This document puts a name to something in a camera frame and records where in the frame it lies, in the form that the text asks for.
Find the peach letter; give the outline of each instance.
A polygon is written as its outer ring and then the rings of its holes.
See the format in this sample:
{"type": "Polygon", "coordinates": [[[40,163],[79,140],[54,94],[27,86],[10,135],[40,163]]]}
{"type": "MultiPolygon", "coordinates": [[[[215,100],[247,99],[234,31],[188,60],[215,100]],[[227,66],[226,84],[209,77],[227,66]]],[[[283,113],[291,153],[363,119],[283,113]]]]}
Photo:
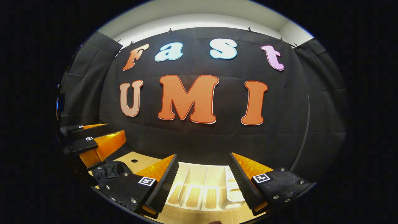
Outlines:
{"type": "Polygon", "coordinates": [[[176,115],[172,112],[172,103],[176,108],[178,117],[185,120],[192,105],[195,104],[193,113],[189,117],[192,122],[213,124],[216,116],[213,115],[214,88],[219,79],[212,75],[201,75],[186,92],[177,75],[166,75],[160,78],[163,85],[162,110],[158,117],[162,120],[174,120],[176,115]]]}
{"type": "Polygon", "coordinates": [[[129,83],[122,83],[119,87],[120,89],[120,107],[122,108],[122,112],[128,117],[135,117],[140,110],[140,90],[141,86],[144,84],[142,80],[134,81],[131,84],[131,87],[134,90],[133,93],[133,107],[130,108],[127,105],[127,90],[130,87],[129,83]]]}
{"type": "Polygon", "coordinates": [[[134,50],[132,50],[130,52],[130,57],[127,60],[127,64],[124,66],[123,71],[127,70],[127,69],[131,69],[135,63],[134,63],[134,59],[138,60],[141,57],[141,54],[144,50],[148,49],[149,44],[147,43],[146,45],[142,45],[141,47],[138,47],[134,50]]]}
{"type": "Polygon", "coordinates": [[[263,108],[264,93],[268,87],[262,82],[247,81],[246,88],[249,90],[248,107],[246,115],[242,117],[241,122],[244,125],[260,125],[264,119],[261,116],[263,108]]]}

